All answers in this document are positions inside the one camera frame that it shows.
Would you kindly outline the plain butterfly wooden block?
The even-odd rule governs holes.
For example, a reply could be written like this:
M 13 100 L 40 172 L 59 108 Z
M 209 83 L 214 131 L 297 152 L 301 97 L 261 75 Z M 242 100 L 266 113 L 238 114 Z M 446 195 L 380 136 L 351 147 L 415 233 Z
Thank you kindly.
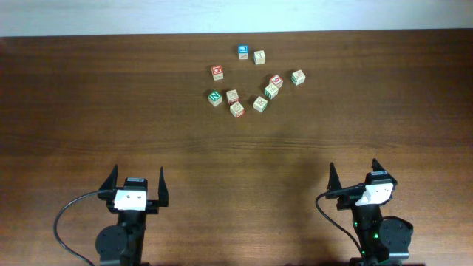
M 268 101 L 264 99 L 263 97 L 259 96 L 254 102 L 253 102 L 253 108 L 257 110 L 258 112 L 263 113 L 265 109 L 268 106 Z

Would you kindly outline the plain picture wooden block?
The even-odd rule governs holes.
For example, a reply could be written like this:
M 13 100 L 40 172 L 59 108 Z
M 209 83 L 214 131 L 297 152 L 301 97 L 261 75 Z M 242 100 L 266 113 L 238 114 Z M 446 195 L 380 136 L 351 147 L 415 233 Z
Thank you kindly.
M 236 102 L 239 102 L 239 95 L 236 89 L 228 90 L 226 92 L 226 97 L 228 100 L 228 104 L 232 106 Z

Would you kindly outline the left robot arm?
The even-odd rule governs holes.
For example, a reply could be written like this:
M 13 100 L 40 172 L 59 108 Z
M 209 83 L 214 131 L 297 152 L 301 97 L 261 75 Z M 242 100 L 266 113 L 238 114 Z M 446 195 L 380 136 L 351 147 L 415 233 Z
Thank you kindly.
M 148 215 L 157 215 L 169 205 L 169 192 L 160 170 L 158 198 L 148 198 L 148 180 L 129 177 L 117 186 L 118 167 L 112 169 L 99 188 L 98 198 L 106 202 L 112 214 L 118 215 L 115 225 L 105 227 L 96 237 L 95 249 L 101 265 L 143 265 L 143 241 Z

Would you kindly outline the red sided picture block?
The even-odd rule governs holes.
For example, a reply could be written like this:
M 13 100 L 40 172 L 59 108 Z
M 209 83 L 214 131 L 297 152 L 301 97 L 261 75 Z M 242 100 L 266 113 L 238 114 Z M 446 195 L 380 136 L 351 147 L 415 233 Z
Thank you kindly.
M 235 117 L 241 117 L 245 113 L 245 109 L 240 102 L 235 102 L 230 106 L 230 112 Z

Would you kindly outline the green N wooden block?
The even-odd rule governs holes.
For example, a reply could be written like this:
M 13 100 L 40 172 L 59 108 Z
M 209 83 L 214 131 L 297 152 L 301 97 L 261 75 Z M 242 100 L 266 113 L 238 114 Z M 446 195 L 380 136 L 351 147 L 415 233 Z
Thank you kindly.
M 218 106 L 222 103 L 222 96 L 218 91 L 214 90 L 208 95 L 208 101 L 212 106 Z

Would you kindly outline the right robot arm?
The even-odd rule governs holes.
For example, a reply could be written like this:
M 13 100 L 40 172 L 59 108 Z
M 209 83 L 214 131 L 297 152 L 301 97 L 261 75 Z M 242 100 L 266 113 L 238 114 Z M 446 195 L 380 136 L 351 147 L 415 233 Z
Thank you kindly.
M 342 187 L 335 165 L 330 164 L 328 199 L 336 199 L 339 211 L 352 212 L 352 224 L 359 241 L 361 256 L 350 265 L 401 265 L 409 258 L 413 225 L 396 216 L 383 216 L 381 206 L 392 199 L 397 180 L 381 164 L 372 159 L 372 171 L 354 186 Z

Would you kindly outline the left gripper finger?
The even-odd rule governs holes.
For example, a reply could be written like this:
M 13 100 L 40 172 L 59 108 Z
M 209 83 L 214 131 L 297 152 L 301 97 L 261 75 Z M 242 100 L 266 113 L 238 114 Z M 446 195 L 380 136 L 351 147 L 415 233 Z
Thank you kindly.
M 110 200 L 115 192 L 116 183 L 118 180 L 118 166 L 115 165 L 110 175 L 105 179 L 100 188 L 98 189 L 98 198 L 100 200 Z
M 164 178 L 163 167 L 160 168 L 159 184 L 158 184 L 158 197 L 159 197 L 159 206 L 168 207 L 169 206 L 169 191 L 166 186 L 166 181 Z

